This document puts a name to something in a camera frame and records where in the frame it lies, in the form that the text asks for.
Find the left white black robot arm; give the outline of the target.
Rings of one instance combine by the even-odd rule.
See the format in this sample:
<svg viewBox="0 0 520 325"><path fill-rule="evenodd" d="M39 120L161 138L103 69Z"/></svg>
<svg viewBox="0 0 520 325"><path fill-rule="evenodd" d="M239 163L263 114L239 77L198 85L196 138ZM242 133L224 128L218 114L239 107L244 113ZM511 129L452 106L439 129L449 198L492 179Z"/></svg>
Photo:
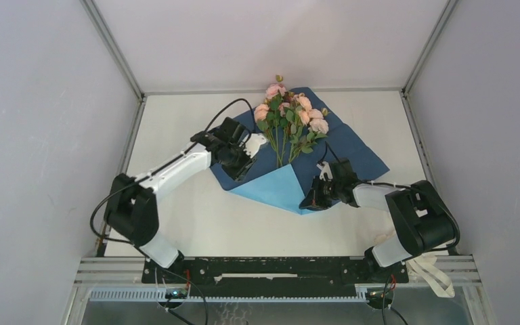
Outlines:
<svg viewBox="0 0 520 325"><path fill-rule="evenodd" d="M234 181L242 181L257 159L267 138L253 133L242 123L226 118L211 130L194 134L179 154L145 173L117 175L106 201L104 221L158 265L168 282L183 277L181 251L160 230L158 204L195 174L219 165Z"/></svg>

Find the blue wrapping paper sheet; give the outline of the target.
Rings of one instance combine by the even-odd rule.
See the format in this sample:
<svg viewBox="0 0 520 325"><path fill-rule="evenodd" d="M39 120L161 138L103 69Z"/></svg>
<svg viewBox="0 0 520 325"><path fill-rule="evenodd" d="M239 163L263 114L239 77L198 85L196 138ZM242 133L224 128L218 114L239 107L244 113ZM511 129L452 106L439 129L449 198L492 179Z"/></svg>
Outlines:
<svg viewBox="0 0 520 325"><path fill-rule="evenodd" d="M232 180L220 165L211 167L223 190L299 215L310 213L300 209L299 203L306 197L314 177L320 175L320 160L332 162L334 154L346 158L357 176L377 179L389 171L389 167L368 147L357 133L333 111L325 117L329 124L327 137L319 139L309 154L300 154L290 164L277 168L276 153L268 144L256 155L256 162L242 181Z"/></svg>

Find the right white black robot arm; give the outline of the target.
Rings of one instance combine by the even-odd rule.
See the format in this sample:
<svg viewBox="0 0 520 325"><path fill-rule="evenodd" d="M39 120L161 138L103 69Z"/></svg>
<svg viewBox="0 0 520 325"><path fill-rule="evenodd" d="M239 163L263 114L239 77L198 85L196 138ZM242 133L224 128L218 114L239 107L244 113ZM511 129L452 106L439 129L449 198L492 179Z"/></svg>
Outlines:
<svg viewBox="0 0 520 325"><path fill-rule="evenodd" d="M374 282L383 281L391 266L460 240L457 221L433 185L420 180L411 185L359 178L348 159L322 162L300 209L323 211L336 201L355 208L387 212L395 235L369 248L364 254L364 272Z"/></svg>

